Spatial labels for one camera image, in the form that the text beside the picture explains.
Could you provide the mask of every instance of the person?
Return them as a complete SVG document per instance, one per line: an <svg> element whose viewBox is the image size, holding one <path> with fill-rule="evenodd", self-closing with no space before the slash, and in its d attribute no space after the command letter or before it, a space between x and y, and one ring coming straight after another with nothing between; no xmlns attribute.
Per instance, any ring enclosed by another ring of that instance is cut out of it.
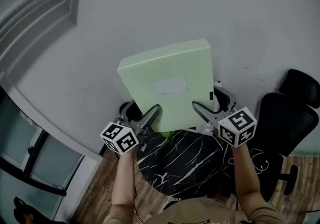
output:
<svg viewBox="0 0 320 224"><path fill-rule="evenodd" d="M111 195L111 210L104 224L132 224L135 204L134 159L136 150L120 156ZM212 198L191 198L179 201L155 215L145 224L283 224L284 217L260 193L260 182L247 144L232 148L235 187L241 210L228 208Z"/></svg>
<svg viewBox="0 0 320 224"><path fill-rule="evenodd" d="M53 221L41 214L32 206L26 204L22 199L13 199L15 209L13 210L16 221L20 224L66 224L61 221Z"/></svg>

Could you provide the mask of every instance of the beige shirt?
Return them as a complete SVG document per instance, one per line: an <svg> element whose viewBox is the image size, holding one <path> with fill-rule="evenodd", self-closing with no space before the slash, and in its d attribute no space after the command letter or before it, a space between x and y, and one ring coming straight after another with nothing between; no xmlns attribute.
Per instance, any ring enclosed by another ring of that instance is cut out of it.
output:
<svg viewBox="0 0 320 224"><path fill-rule="evenodd" d="M283 224L283 216L267 202L248 216L255 224ZM239 224L247 218L228 208L223 202L210 198L192 198L177 202L145 224ZM104 224L132 224L132 220L110 213Z"/></svg>

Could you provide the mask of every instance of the white label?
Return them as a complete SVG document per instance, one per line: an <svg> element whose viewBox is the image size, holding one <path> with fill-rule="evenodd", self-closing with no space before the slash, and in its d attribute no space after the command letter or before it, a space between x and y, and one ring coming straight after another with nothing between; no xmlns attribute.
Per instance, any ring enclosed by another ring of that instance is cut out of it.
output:
<svg viewBox="0 0 320 224"><path fill-rule="evenodd" d="M188 91L187 82L184 75L154 82L152 85L157 96Z"/></svg>

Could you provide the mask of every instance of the white wall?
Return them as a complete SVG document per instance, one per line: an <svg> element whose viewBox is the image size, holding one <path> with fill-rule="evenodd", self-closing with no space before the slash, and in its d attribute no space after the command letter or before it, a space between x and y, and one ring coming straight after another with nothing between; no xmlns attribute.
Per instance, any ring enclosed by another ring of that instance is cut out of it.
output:
<svg viewBox="0 0 320 224"><path fill-rule="evenodd" d="M116 71L123 57L206 38L214 79L255 111L290 68L320 81L319 13L319 0L80 0L78 27L37 60L18 88L97 152L99 132L130 99ZM320 152L319 131L302 151Z"/></svg>

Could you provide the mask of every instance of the door panel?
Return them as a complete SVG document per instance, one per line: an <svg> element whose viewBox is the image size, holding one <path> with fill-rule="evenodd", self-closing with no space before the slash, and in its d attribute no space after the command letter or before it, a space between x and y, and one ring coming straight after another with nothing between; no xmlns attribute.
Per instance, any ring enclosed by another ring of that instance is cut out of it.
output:
<svg viewBox="0 0 320 224"><path fill-rule="evenodd" d="M32 179L65 188L82 155L49 136L31 172Z"/></svg>
<svg viewBox="0 0 320 224"><path fill-rule="evenodd" d="M36 208L47 218L52 218L62 196L28 185L0 169L0 216L6 224L17 224L14 217L14 198Z"/></svg>
<svg viewBox="0 0 320 224"><path fill-rule="evenodd" d="M0 104L0 152L4 159L21 169L38 126L6 95Z"/></svg>

